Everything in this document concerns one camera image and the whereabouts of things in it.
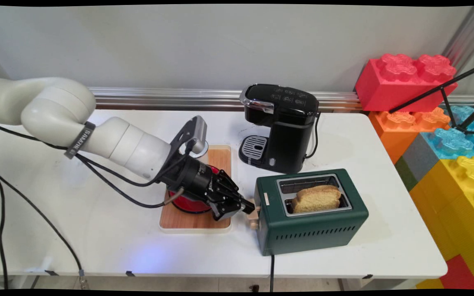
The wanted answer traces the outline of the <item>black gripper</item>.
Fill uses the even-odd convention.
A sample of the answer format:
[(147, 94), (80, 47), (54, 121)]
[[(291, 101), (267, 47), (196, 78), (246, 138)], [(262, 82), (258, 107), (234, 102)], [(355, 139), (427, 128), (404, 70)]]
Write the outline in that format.
[(215, 221), (233, 217), (237, 212), (251, 214), (256, 209), (252, 201), (239, 193), (239, 187), (226, 171), (188, 155), (173, 154), (160, 173), (160, 181), (169, 192), (174, 192), (175, 198), (181, 190), (181, 196), (210, 206)]

